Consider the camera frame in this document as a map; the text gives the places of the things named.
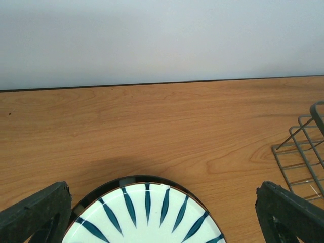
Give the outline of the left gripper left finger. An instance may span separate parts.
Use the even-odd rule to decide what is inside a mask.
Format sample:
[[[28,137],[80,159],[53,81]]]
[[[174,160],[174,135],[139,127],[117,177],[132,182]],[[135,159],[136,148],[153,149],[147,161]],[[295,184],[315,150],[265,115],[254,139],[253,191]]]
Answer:
[[[1,211],[1,242],[62,242],[71,200],[61,181]]]

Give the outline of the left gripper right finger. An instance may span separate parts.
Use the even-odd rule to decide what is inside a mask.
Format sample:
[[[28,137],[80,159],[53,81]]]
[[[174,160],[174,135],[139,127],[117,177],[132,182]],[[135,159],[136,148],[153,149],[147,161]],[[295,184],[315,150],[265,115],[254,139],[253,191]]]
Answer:
[[[323,242],[323,209],[265,181],[255,209],[266,242]]]

